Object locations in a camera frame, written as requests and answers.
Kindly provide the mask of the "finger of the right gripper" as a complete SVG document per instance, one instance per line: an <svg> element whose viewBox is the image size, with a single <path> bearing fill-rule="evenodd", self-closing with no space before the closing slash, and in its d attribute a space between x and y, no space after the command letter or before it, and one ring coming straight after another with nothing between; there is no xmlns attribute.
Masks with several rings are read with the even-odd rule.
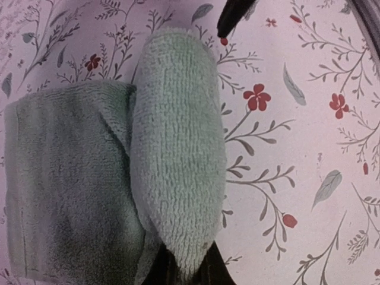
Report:
<svg viewBox="0 0 380 285"><path fill-rule="evenodd" d="M217 36L226 38L256 0L228 0L217 22Z"/></svg>

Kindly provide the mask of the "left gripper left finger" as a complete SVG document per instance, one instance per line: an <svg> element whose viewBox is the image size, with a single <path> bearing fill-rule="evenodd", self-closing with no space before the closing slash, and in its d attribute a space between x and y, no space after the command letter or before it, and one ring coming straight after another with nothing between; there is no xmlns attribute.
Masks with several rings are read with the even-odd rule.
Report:
<svg viewBox="0 0 380 285"><path fill-rule="evenodd" d="M177 273L175 256L162 243L142 285L176 285Z"/></svg>

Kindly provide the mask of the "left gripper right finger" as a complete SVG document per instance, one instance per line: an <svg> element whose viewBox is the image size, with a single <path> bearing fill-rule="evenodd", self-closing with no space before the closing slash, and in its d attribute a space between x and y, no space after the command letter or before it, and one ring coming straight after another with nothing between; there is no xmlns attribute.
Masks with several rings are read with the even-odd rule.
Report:
<svg viewBox="0 0 380 285"><path fill-rule="evenodd" d="M192 284L236 285L228 272L216 242L207 251Z"/></svg>

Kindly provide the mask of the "green towel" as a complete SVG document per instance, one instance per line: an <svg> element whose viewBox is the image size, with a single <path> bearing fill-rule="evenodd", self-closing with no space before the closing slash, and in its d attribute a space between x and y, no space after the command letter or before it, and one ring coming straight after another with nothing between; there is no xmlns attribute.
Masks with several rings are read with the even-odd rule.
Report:
<svg viewBox="0 0 380 285"><path fill-rule="evenodd" d="M4 112L7 241L16 277L142 284L163 243L192 284L216 241L226 151L213 53L167 28L133 84L28 94Z"/></svg>

